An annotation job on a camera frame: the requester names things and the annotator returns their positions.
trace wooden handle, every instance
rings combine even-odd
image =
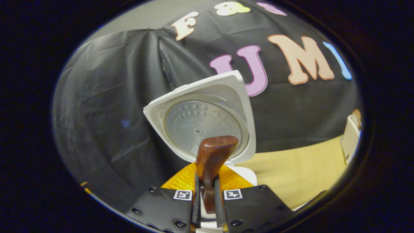
[[[237,145],[236,137],[219,136],[204,139],[198,148],[196,172],[204,186],[203,201],[207,214],[215,213],[214,179]]]

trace brown handle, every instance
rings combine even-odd
[[[236,137],[219,136],[204,139],[198,148],[196,172],[204,186],[203,201],[207,214],[215,212],[214,179],[237,145]]]

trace inner lid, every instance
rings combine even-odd
[[[191,100],[178,103],[166,112],[164,125],[175,145],[194,158],[205,138],[237,137],[239,145],[229,159],[236,157],[248,141],[246,122],[223,102]]]

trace metal inner lid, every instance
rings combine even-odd
[[[239,145],[233,155],[247,143],[247,125],[239,122],[233,114],[223,107],[199,100],[191,100],[172,106],[166,113],[164,124],[171,140],[182,150],[197,156],[198,147],[203,139],[230,135],[237,137]]]

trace white lid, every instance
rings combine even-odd
[[[183,85],[144,107],[144,115],[180,158],[195,162],[202,139],[232,135],[239,146],[227,165],[249,160],[256,151],[250,99],[238,70]]]

